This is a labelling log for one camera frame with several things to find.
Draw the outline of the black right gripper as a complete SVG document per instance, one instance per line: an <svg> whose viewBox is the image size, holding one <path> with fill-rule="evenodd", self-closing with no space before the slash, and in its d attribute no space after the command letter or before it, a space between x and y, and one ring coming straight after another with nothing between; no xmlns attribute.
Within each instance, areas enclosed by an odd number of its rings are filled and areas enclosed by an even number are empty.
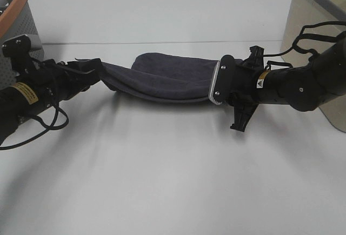
<svg viewBox="0 0 346 235"><path fill-rule="evenodd" d="M209 89L209 100L222 104L228 98L234 107L234 122L231 129L244 132L258 107L253 98L256 77L264 70L263 58L235 59L224 55L215 65Z"/></svg>

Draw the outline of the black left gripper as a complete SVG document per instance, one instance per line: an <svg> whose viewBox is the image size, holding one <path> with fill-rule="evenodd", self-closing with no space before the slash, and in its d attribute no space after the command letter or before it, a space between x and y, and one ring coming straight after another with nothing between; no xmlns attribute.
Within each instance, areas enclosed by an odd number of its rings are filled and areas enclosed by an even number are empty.
<svg viewBox="0 0 346 235"><path fill-rule="evenodd" d="M33 108L49 108L53 102L69 100L98 83L102 72L99 58L56 63L53 59L34 61L39 68L32 73L32 88L38 97Z"/></svg>

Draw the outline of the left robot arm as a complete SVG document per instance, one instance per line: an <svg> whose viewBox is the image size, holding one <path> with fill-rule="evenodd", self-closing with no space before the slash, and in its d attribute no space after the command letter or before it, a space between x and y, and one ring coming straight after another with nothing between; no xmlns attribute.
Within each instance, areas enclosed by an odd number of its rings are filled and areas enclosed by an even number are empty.
<svg viewBox="0 0 346 235"><path fill-rule="evenodd" d="M99 58L67 63L48 59L38 65L38 69L23 72L15 84L1 90L1 142L30 119L41 124L44 130L18 144L1 146L2 151L26 145L49 131L65 128L68 118L60 125L56 123L59 115L67 117L60 102L70 100L99 82L102 71Z"/></svg>

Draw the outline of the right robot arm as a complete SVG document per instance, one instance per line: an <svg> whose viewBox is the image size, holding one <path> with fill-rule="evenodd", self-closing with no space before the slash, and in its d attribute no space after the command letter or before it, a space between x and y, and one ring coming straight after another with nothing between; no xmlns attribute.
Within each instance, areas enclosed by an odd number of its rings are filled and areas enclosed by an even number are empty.
<svg viewBox="0 0 346 235"><path fill-rule="evenodd" d="M290 63L264 63L264 50L250 47L250 56L235 59L224 55L216 64L209 89L209 100L216 105L234 107L231 129L245 128L259 104L290 105L297 111L313 111L322 104L345 95L345 32L332 36L306 33L299 35L293 48L305 50L301 39L330 42L323 53L310 49L307 65L293 67Z"/></svg>

